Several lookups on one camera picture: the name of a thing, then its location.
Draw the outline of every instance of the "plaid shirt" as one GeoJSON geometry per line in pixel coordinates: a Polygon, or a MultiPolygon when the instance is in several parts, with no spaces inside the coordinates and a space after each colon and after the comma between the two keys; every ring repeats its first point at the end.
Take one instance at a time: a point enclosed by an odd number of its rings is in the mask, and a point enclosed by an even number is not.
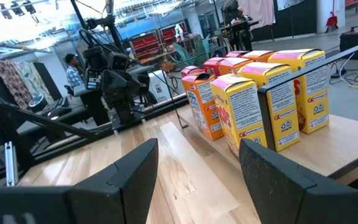
{"type": "Polygon", "coordinates": [[[72,66],[69,66],[67,69],[67,79],[71,89],[73,89],[75,86],[84,84],[78,70],[72,66]]]}

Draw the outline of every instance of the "man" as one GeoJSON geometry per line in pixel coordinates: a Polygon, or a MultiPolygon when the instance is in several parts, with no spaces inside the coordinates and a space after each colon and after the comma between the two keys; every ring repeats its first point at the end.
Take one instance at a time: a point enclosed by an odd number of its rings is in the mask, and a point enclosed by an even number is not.
{"type": "Polygon", "coordinates": [[[71,89],[73,90],[75,86],[83,85],[83,80],[78,71],[80,69],[78,58],[74,54],[67,54],[65,62],[68,64],[67,80],[71,89]]]}

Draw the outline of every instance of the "cardboard box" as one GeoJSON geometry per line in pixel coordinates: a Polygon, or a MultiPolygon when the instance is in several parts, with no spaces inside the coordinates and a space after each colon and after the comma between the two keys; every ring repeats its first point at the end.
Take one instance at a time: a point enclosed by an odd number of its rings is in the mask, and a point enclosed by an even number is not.
{"type": "Polygon", "coordinates": [[[209,139],[216,140],[224,134],[210,88],[212,80],[215,80],[214,75],[198,73],[184,77],[182,82],[199,130],[209,139]]]}
{"type": "MultiPolygon", "coordinates": [[[[280,81],[291,74],[289,65],[263,62],[249,63],[238,71],[238,75],[252,79],[258,87],[280,81]]],[[[270,90],[267,99],[274,137],[273,145],[268,141],[268,147],[279,152],[300,141],[293,82],[270,90]]]]}
{"type": "Polygon", "coordinates": [[[246,53],[249,53],[249,51],[235,50],[235,51],[229,52],[225,57],[241,57],[242,55],[245,55],[246,53]]]}
{"type": "Polygon", "coordinates": [[[210,58],[204,63],[205,72],[209,74],[213,74],[216,77],[219,77],[220,76],[219,64],[223,60],[224,58],[221,57],[210,58]]]}
{"type": "Polygon", "coordinates": [[[267,147],[256,83],[248,78],[227,74],[218,77],[210,85],[230,150],[238,157],[242,138],[267,147]]]}
{"type": "Polygon", "coordinates": [[[253,62],[253,60],[246,58],[225,58],[218,66],[220,75],[229,73],[237,75],[240,68],[251,62],[253,62]]]}
{"type": "Polygon", "coordinates": [[[268,58],[272,54],[274,54],[275,51],[271,50],[254,50],[249,53],[246,53],[245,55],[242,55],[242,58],[252,59],[256,62],[267,62],[268,58]]]}
{"type": "MultiPolygon", "coordinates": [[[[285,63],[296,72],[325,59],[318,49],[283,50],[268,59],[272,63],[285,63]]],[[[329,105],[326,67],[294,80],[299,130],[309,134],[329,124],[329,105]]]]}
{"type": "Polygon", "coordinates": [[[191,65],[191,66],[187,66],[186,68],[183,68],[183,70],[181,70],[181,77],[183,78],[190,74],[197,74],[197,73],[204,73],[204,72],[205,72],[204,69],[191,65]]]}

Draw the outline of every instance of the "fabric backdrop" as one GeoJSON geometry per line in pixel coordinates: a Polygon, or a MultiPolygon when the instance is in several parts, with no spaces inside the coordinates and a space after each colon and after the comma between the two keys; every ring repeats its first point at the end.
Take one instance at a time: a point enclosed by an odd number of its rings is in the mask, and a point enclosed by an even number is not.
{"type": "Polygon", "coordinates": [[[273,0],[238,0],[238,6],[243,9],[244,16],[250,16],[259,24],[251,29],[272,25],[275,22],[273,0]]]}
{"type": "Polygon", "coordinates": [[[28,104],[32,99],[31,94],[10,61],[0,61],[0,78],[14,97],[18,106],[28,110],[28,104]]]}
{"type": "Polygon", "coordinates": [[[51,94],[46,88],[46,85],[44,84],[33,63],[13,62],[12,64],[17,70],[17,73],[21,77],[25,86],[29,90],[32,98],[41,94],[49,104],[53,102],[51,94]]]}

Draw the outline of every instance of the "light wood surface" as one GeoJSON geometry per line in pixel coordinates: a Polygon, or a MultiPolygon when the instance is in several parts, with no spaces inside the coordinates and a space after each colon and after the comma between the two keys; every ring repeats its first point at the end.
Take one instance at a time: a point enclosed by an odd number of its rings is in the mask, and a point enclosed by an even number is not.
{"type": "MultiPolygon", "coordinates": [[[[212,148],[236,168],[238,159],[230,152],[224,138],[211,141],[198,131],[189,105],[179,109],[179,116],[212,148]]],[[[301,141],[279,152],[322,175],[330,175],[358,158],[358,121],[331,115],[329,126],[311,134],[301,133],[301,141]]]]}
{"type": "Polygon", "coordinates": [[[73,185],[158,138],[158,177],[147,224],[260,223],[242,174],[174,111],[31,168],[20,186],[73,185]]]}

